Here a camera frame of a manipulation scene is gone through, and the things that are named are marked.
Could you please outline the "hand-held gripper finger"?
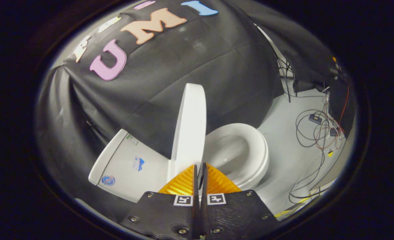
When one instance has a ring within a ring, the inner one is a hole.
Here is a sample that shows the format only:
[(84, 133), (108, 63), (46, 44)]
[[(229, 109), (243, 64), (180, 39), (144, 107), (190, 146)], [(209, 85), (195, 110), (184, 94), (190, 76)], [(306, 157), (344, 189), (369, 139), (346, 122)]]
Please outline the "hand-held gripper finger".
[(180, 172), (159, 191), (147, 191), (121, 225), (143, 238), (192, 240), (199, 203), (196, 165)]
[(203, 164), (201, 221), (206, 240), (259, 240), (280, 227), (255, 190), (240, 190), (208, 163)]

